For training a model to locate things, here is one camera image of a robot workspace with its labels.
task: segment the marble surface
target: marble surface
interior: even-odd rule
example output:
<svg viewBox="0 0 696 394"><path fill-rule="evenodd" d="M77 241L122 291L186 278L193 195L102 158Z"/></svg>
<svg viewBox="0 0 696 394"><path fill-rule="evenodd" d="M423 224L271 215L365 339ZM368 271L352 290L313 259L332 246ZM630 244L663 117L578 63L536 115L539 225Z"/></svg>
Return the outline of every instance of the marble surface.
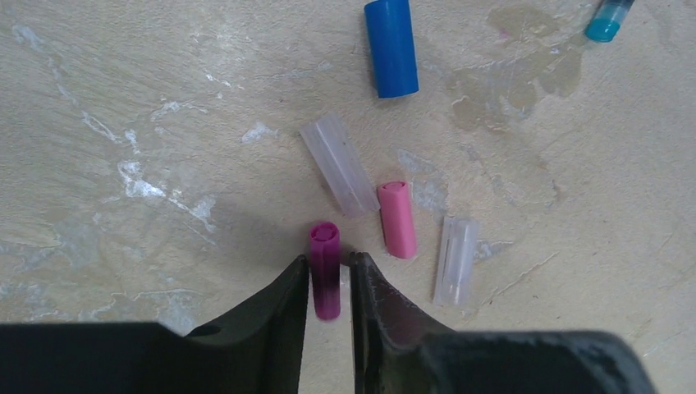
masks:
<svg viewBox="0 0 696 394"><path fill-rule="evenodd" d="M363 5L0 1L0 321L186 333L328 219L451 327L607 330L693 391L694 2L594 44L595 1L413 1L421 90L385 101ZM414 259L340 215L299 135L329 111L373 182L410 183ZM482 225L463 309L430 302L446 214ZM352 384L349 314L310 313L300 391Z"/></svg>

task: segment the concrete surface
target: concrete surface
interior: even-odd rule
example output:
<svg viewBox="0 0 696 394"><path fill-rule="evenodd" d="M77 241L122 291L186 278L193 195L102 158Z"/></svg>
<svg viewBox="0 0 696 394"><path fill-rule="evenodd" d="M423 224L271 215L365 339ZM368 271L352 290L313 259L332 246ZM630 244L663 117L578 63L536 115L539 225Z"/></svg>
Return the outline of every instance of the concrete surface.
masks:
<svg viewBox="0 0 696 394"><path fill-rule="evenodd" d="M454 328L608 330L692 392L696 5L592 44L596 3L413 1L421 91L379 101L363 2L0 1L0 319L185 333L330 219ZM298 133L328 111L372 181L410 182L415 259L339 214ZM482 223L465 310L430 303L444 214ZM301 392L351 365L349 315L310 313Z"/></svg>

